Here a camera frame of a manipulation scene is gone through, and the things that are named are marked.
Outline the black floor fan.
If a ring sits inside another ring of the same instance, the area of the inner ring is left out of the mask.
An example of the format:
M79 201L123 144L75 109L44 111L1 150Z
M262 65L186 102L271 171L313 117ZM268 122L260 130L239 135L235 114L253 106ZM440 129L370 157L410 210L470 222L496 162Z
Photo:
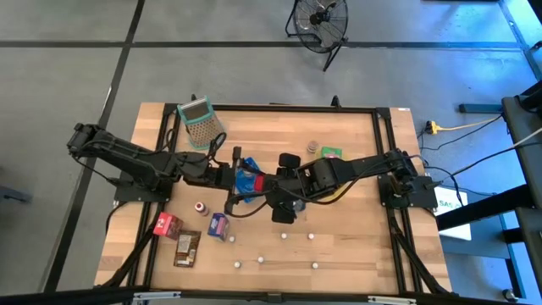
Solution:
M294 0L285 23L288 38L296 37L313 53L327 54L326 72L348 42L349 9L346 0Z

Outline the blue slotted plastic basket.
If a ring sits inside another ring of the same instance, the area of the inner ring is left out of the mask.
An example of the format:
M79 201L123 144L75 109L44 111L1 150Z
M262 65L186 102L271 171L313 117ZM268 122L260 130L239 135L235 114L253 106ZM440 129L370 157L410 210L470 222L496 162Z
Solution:
M252 157L245 158L244 163L252 164L254 167L257 166L259 168L259 166L257 165L257 162ZM246 172L246 171L243 170L243 168L238 168L236 170L235 188L236 187L247 187L247 186L252 186L253 187L253 183L254 183L254 180L255 180L256 176L257 176L257 174Z

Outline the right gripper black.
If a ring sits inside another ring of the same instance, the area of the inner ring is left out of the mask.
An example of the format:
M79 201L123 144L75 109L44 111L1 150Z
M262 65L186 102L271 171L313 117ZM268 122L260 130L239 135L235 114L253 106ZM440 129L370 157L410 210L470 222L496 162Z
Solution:
M279 155L279 167L276 175L265 174L264 182L271 182L271 189L254 192L254 196L270 195L270 206L272 207L271 220L274 223L291 225L297 218L292 203L299 198L299 181L296 177L296 168L301 164L299 156L284 152Z

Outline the white printed sign sheet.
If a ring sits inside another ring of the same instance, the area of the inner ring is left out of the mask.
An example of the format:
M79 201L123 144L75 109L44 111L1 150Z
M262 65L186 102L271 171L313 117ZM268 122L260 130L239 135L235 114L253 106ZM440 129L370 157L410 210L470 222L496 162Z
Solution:
M433 213L437 217L439 234L463 241L471 241L472 233L469 223L458 209L468 205L467 193L455 189L437 186L434 188L437 207Z

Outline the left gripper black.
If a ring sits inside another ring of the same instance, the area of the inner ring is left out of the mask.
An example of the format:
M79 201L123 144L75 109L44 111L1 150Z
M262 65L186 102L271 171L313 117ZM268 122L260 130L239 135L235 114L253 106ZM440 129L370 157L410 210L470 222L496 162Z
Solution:
M241 162L241 147L234 147L232 152L232 164L219 163L217 167L209 167L208 170L211 173L214 188L233 191L236 189L237 194L248 194L254 192L252 186L236 187L236 171ZM260 174L261 170L252 164L243 163L241 165L244 171L253 174Z

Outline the blue Frosted Flakes cereal box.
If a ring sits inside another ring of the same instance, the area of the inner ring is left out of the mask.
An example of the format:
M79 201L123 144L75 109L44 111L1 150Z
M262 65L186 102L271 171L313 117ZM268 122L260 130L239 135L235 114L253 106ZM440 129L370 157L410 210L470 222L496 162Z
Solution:
M226 241L229 234L229 227L230 222L225 214L213 213L207 228L207 234L220 241Z

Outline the metal box grater teal frame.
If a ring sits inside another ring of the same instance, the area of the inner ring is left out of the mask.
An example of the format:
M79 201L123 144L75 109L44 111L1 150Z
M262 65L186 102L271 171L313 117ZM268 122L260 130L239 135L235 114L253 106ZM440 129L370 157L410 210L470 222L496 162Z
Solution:
M190 144L196 150L209 149L211 140L225 133L207 96L178 104L177 111L189 135Z

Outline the yellow translucent plastic bin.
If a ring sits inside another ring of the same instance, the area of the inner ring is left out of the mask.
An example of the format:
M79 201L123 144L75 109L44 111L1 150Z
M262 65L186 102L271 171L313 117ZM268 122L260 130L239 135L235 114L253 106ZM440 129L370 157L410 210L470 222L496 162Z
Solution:
M321 151L321 148L320 147L318 150L317 150L317 155L321 158L321 155L320 155L320 151ZM342 154L342 158L343 160L350 160L351 159L351 155L347 152L345 152L343 149L343 154ZM336 191L333 191L331 194L329 194L327 197L324 197L324 198L321 198L321 201L324 201L324 202L327 202L327 201L332 201L332 200L335 200L337 197L340 196L340 194L346 189L346 184L344 185L341 185Z

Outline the brown foil food packet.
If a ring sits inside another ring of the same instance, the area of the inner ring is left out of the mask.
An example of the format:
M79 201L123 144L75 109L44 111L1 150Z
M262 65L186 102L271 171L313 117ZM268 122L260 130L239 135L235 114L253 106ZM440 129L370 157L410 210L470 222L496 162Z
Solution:
M175 267L192 268L194 266L201 235L201 231L182 230L180 232L174 255Z

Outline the silver aluminium rig post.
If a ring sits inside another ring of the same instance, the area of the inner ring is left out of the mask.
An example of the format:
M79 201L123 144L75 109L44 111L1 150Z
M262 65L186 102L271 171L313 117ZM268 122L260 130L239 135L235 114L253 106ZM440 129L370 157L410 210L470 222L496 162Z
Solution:
M417 305L417 300L405 297L368 296L368 303L379 305Z
M154 300L181 298L181 291L146 291L137 292L133 295L133 302L150 302Z

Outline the small red cardboard box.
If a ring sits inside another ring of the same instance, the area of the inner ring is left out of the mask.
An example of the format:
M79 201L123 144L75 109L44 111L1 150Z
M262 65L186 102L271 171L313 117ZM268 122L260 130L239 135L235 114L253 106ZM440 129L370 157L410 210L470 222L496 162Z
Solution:
M178 217L170 213L161 212L158 215L152 233L155 236L164 236L171 240L177 240L182 231L183 224L184 222Z

